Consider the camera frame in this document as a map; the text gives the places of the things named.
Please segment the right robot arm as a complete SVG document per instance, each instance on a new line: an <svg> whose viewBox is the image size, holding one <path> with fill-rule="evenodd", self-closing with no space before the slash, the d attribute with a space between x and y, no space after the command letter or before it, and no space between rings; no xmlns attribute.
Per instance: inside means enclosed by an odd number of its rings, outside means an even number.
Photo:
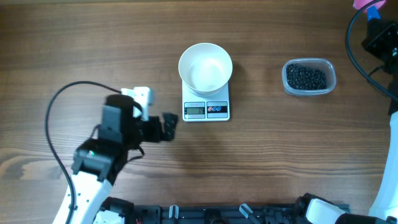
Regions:
<svg viewBox="0 0 398 224"><path fill-rule="evenodd" d="M351 30L348 29L346 51L353 65L372 86L391 99L391 136L381 185L367 215L348 213L323 198L305 194L296 201L294 218L312 224L397 223L397 22L369 19L367 35L362 42L364 50L381 60L384 63L383 70L392 75L387 88L365 73L355 61L349 44L350 34Z"/></svg>

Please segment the pink scoop blue handle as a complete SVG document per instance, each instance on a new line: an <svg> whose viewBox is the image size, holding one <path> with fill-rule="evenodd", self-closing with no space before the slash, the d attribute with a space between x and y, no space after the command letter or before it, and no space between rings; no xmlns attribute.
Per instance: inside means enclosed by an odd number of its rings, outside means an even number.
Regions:
<svg viewBox="0 0 398 224"><path fill-rule="evenodd" d="M365 5L369 4L370 2L373 2L374 0L354 0L353 2L353 7L357 10L360 10L362 7ZM367 9L365 9L363 12L366 13L368 21L371 19L381 19L381 16L379 14L379 9L386 3L386 0L379 1L371 6L369 6Z"/></svg>

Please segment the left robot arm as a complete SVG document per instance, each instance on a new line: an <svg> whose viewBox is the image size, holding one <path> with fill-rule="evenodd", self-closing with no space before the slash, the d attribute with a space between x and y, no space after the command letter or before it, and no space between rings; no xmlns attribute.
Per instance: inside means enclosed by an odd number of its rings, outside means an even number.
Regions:
<svg viewBox="0 0 398 224"><path fill-rule="evenodd" d="M178 116L172 113L148 121L133 116L140 107L126 95L109 95L103 106L97 138L87 139L73 156L72 183L54 223L135 223L134 204L110 197L116 177L130 162L128 152L142 142L171 141Z"/></svg>

